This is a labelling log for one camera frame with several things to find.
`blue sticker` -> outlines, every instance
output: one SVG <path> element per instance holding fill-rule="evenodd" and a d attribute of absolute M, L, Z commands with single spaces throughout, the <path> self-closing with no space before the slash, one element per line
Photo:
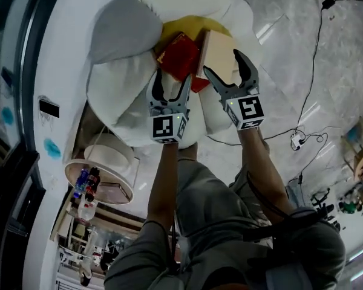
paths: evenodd
<path fill-rule="evenodd" d="M 13 121 L 15 120 L 13 118 L 13 114 L 10 108 L 3 108 L 1 111 L 2 119 L 4 120 L 4 123 L 6 124 L 13 124 Z"/>
<path fill-rule="evenodd" d="M 55 145 L 51 138 L 44 140 L 44 149 L 52 159 L 59 159 L 61 157 L 61 150 Z"/>

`white tile floor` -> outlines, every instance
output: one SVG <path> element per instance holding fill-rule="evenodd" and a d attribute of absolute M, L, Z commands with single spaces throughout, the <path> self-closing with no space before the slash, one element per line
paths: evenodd
<path fill-rule="evenodd" d="M 296 126 L 311 81 L 323 0 L 246 1 L 253 10 L 253 29 L 264 51 L 259 73 L 266 120 L 261 129 L 269 137 Z M 352 173 L 343 166 L 340 136 L 363 116 L 363 2 L 337 2 L 323 11 L 322 18 L 315 81 L 301 123 L 308 134 L 326 126 L 338 128 L 325 130 L 329 134 L 325 148 L 303 173 L 305 195 L 331 185 L 339 195 L 352 187 Z M 272 160 L 284 182 L 298 175 L 322 146 L 311 138 L 300 151 L 293 152 L 289 137 L 287 134 L 269 141 Z M 238 143 L 233 129 L 215 138 Z M 124 210 L 145 217 L 160 149 L 153 145 L 136 150 L 141 158 L 136 198 Z M 199 159 L 230 183 L 240 168 L 240 149 L 204 138 L 199 143 Z"/>

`red gift box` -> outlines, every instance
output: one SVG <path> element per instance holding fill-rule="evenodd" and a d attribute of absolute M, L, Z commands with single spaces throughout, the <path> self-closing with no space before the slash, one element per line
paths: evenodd
<path fill-rule="evenodd" d="M 195 74 L 200 50 L 193 40 L 180 33 L 159 55 L 157 61 L 161 69 L 182 82 L 189 73 Z"/>
<path fill-rule="evenodd" d="M 206 80 L 206 79 L 201 79 L 199 77 L 196 76 L 196 74 L 192 75 L 192 85 L 191 85 L 191 90 L 193 92 L 200 92 L 203 88 L 207 87 L 208 85 L 210 85 L 210 81 Z"/>

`person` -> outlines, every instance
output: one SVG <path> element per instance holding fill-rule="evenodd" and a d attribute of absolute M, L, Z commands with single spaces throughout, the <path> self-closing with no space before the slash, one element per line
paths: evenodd
<path fill-rule="evenodd" d="M 277 240 L 249 242 L 245 230 L 277 225 L 285 217 L 258 202 L 250 183 L 288 218 L 294 209 L 258 129 L 238 132 L 242 169 L 229 187 L 197 161 L 197 144 L 178 151 L 165 144 L 137 239 L 105 277 L 105 289 L 332 289 L 345 263 L 335 227 L 324 220 L 290 230 Z M 188 238 L 189 262 L 172 269 L 168 232 L 176 220 Z"/>

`plastic bottle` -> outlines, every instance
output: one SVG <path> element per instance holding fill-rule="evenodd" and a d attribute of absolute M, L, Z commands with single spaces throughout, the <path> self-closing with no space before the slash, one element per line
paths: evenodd
<path fill-rule="evenodd" d="M 78 217 L 85 221 L 92 220 L 96 215 L 97 204 L 97 201 L 89 202 L 85 199 L 85 195 L 82 195 L 78 206 Z"/>
<path fill-rule="evenodd" d="M 80 175 L 77 178 L 75 183 L 75 191 L 74 191 L 74 198 L 79 198 L 80 194 L 85 191 L 87 178 L 89 177 L 89 171 L 87 169 L 82 169 L 80 171 Z"/>
<path fill-rule="evenodd" d="M 85 198 L 88 202 L 92 202 L 94 200 L 94 196 L 97 192 L 97 187 L 98 187 L 99 182 L 100 182 L 99 169 L 97 169 L 96 167 L 93 167 L 90 170 L 90 174 L 86 181 Z"/>

